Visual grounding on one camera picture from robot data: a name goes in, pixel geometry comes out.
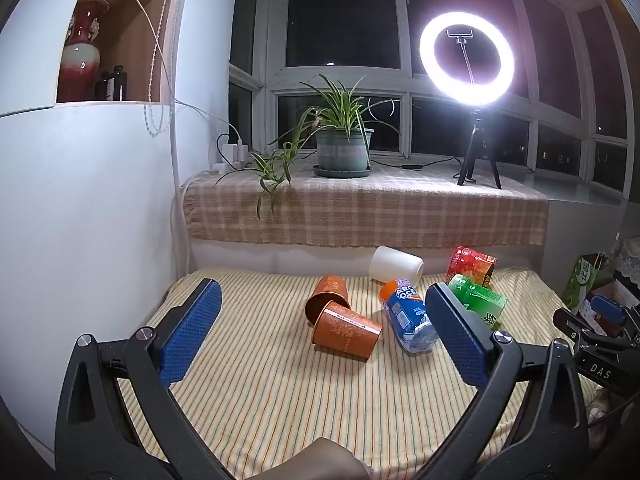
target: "striped bed sheet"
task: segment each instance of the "striped bed sheet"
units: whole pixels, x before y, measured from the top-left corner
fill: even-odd
[[[324,436],[349,449],[373,479],[405,479],[443,442],[476,390],[462,382],[442,343],[408,355],[377,301],[380,286],[347,278],[353,310],[383,325],[368,361],[311,343],[303,307],[318,278],[248,270],[204,269],[176,283],[150,321],[182,304],[203,278],[222,286],[223,306],[185,378],[171,391],[213,453],[238,479],[291,458]],[[423,276],[424,297],[444,274]],[[518,341],[547,345],[561,336],[552,314],[562,303],[535,272],[498,270],[492,287],[509,298],[503,327]],[[585,402],[595,385],[582,382]],[[127,408],[145,449],[162,450],[149,430],[128,381]],[[516,385],[484,455],[497,453],[526,389]]]

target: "blue gripper pad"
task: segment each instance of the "blue gripper pad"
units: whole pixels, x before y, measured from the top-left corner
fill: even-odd
[[[445,283],[435,283],[424,298],[427,316],[466,384],[485,386],[488,355],[494,350],[491,331],[478,314],[467,310]]]
[[[620,326],[625,323],[625,311],[622,305],[609,298],[594,296],[591,298],[591,308],[610,323]]]
[[[181,306],[158,324],[156,368],[166,388],[184,379],[191,362],[222,307],[222,290],[214,280],[202,280]]]

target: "plastic cup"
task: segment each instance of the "plastic cup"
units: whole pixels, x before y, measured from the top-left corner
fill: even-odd
[[[330,301],[324,306],[312,336],[312,343],[368,359],[382,325]]]
[[[347,282],[344,281],[344,278],[334,274],[328,274],[320,278],[313,293],[306,300],[305,315],[311,324],[316,324],[322,309],[330,301],[335,301],[335,303],[351,309],[347,293]]]

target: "red vase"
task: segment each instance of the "red vase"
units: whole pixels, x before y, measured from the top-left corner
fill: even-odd
[[[62,51],[58,102],[84,101],[94,87],[100,51],[92,44],[98,35],[98,17],[109,10],[107,0],[78,0]]]

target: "window frame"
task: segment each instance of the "window frame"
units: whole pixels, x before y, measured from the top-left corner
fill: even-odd
[[[299,81],[309,81],[318,73],[329,78],[339,79],[345,86],[353,85],[363,75],[365,78],[358,85],[362,93],[379,96],[401,96],[400,105],[400,149],[399,153],[380,152],[386,154],[412,156],[412,114],[411,107],[414,98],[455,102],[443,95],[432,83],[427,75],[412,73],[411,46],[409,35],[408,11],[406,0],[396,1],[396,15],[398,21],[398,41],[400,53],[400,68],[378,68],[359,66],[286,66],[287,46],[287,15],[289,0],[257,0],[254,30],[254,63],[253,73],[245,74],[240,69],[230,65],[230,81],[253,93],[252,126],[253,140],[256,150],[271,153],[274,146],[270,144],[277,138],[277,101],[280,96],[305,95],[312,91],[300,84]],[[507,116],[529,121],[529,145],[527,152],[527,166],[516,166],[523,171],[533,170],[540,174],[557,175],[565,179],[565,175],[549,170],[536,170],[538,152],[538,130],[540,123],[579,139],[582,143],[580,151],[580,168],[578,177],[587,183],[604,188],[613,195],[628,198],[631,186],[632,168],[634,161],[634,110],[631,100],[630,75],[626,66],[626,59],[622,49],[622,42],[613,18],[605,0],[598,3],[603,7],[612,33],[625,86],[625,106],[627,112],[627,139],[615,139],[599,136],[595,119],[595,96],[593,76],[586,46],[586,40],[578,13],[585,8],[569,8],[557,0],[546,0],[564,12],[574,48],[574,56],[578,71],[578,86],[580,91],[580,109],[582,117],[576,118],[569,113],[553,108],[540,102],[540,86],[538,81],[538,67],[535,56],[535,46],[530,29],[529,17],[523,0],[512,0],[516,11],[516,18],[520,28],[520,35],[524,46],[525,67],[529,86],[529,98],[508,94],[493,106],[494,111]],[[318,88],[326,88],[325,83],[316,78],[313,83]],[[593,167],[595,143],[605,142],[627,148],[627,167],[625,173],[625,189],[623,193],[609,189],[593,182]],[[440,155],[415,154],[419,158],[435,158]]]

